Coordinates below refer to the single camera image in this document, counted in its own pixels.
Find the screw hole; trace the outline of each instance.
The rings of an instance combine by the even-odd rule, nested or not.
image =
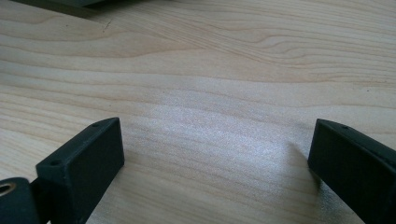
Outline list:
[[[0,185],[0,197],[10,193],[12,190],[15,189],[15,187],[16,187],[16,184],[14,184],[14,183],[6,183],[6,184]]]
[[[52,162],[50,163],[51,166],[57,166],[57,165],[59,165],[59,164],[61,164],[61,161],[60,161],[60,160],[52,161]]]

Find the black plastic piece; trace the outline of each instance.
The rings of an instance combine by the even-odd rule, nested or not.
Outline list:
[[[346,125],[318,119],[308,158],[365,223],[396,223],[396,151]]]
[[[85,223],[123,164],[120,120],[96,122],[41,161],[30,186],[2,181],[17,187],[0,196],[0,223]]]
[[[0,223],[40,223],[27,179],[14,177],[0,181]]]

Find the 3d printed part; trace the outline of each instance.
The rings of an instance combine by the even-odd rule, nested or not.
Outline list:
[[[346,125],[318,119],[308,158],[365,223],[396,223],[396,151]]]
[[[0,181],[0,223],[85,223],[123,164],[120,120],[96,122],[41,161],[31,184]]]

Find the wooden table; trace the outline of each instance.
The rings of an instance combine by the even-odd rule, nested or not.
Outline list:
[[[126,164],[88,223],[361,223],[306,159],[317,118],[396,148],[395,1],[63,11],[0,1],[0,179],[120,117]]]

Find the black plastic part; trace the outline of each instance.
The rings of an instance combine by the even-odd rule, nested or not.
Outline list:
[[[396,223],[396,151],[346,125],[318,119],[308,158],[365,223]]]
[[[0,224],[85,223],[123,164],[120,120],[96,122],[41,161],[30,185],[0,181]]]
[[[0,181],[0,223],[41,223],[27,179],[14,177]]]
[[[54,202],[51,223],[85,223],[123,164],[119,119],[92,124],[40,162],[39,183]]]

